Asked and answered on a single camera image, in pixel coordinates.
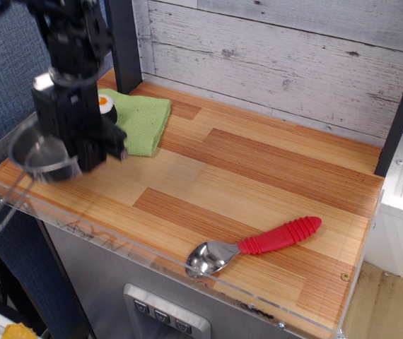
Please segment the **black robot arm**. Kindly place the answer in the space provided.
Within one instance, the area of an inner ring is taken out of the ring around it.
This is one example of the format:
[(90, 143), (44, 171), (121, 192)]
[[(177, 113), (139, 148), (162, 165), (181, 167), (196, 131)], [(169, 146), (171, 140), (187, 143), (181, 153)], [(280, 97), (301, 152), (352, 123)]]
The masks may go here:
[(0, 1), (0, 138), (35, 112), (83, 172), (124, 158), (126, 133), (98, 105), (111, 49), (98, 1)]

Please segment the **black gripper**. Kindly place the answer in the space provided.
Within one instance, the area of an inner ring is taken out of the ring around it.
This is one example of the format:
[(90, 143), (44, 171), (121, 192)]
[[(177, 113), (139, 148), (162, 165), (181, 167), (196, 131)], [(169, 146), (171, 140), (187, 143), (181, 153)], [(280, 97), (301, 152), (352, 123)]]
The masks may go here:
[[(111, 120), (101, 117), (95, 83), (76, 87), (57, 85), (48, 72), (33, 80), (33, 100), (40, 127), (61, 139), (70, 157), (77, 157), (82, 172), (91, 172), (106, 153), (123, 161), (127, 134)], [(96, 133), (100, 131), (100, 142)]]

